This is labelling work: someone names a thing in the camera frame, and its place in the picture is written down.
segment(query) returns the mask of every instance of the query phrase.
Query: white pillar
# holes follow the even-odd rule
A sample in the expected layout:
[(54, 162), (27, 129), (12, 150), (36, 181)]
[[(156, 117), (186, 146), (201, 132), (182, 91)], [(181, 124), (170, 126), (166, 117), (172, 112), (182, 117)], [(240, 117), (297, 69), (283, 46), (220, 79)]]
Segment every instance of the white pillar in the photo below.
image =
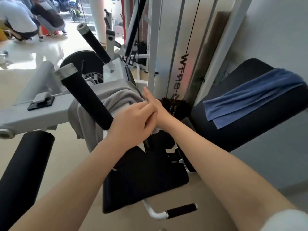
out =
[(91, 13), (94, 18), (94, 24), (98, 41), (106, 44), (106, 24), (104, 21), (104, 0), (89, 0)]

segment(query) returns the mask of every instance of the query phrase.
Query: left hand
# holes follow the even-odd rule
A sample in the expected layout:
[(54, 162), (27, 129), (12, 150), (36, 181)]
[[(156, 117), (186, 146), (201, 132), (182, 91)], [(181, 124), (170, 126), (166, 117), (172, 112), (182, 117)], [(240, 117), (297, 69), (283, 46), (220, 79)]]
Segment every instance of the left hand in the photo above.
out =
[(125, 151), (146, 140), (156, 127), (157, 108), (147, 101), (135, 103), (116, 114), (108, 138)]

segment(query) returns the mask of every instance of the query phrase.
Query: floor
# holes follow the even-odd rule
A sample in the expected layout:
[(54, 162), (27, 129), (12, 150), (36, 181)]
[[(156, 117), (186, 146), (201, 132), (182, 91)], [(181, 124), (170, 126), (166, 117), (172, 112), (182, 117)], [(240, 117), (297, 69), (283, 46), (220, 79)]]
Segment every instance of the floor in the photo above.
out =
[[(39, 42), (0, 43), (0, 50), (9, 51), (11, 65), (0, 67), (0, 110), (9, 107), (26, 85), (40, 64), (51, 61), (56, 67), (73, 52), (90, 49), (75, 30), (68, 25), (68, 36), (48, 38)], [(78, 140), (69, 123), (50, 131), (56, 138), (40, 187), (38, 199), (48, 192), (64, 175), (68, 174), (89, 154), (84, 140)], [(6, 169), (22, 134), (11, 140), (0, 140), (0, 175)], [(102, 213), (102, 190), (99, 191), (80, 230), (236, 230), (229, 215), (205, 186), (197, 174), (190, 175), (190, 182), (181, 188), (149, 198), (154, 210), (161, 212), (189, 203), (197, 203), (198, 211), (166, 221), (150, 218), (141, 202), (117, 210)]]

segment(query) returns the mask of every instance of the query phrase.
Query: gray wall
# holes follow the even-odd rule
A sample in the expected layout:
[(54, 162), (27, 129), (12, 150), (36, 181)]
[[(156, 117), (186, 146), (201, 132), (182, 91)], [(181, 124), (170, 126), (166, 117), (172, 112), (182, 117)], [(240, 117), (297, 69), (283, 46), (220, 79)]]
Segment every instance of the gray wall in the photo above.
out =
[[(253, 0), (221, 69), (249, 58), (308, 82), (308, 0)], [(308, 113), (302, 112), (233, 152), (308, 211)]]

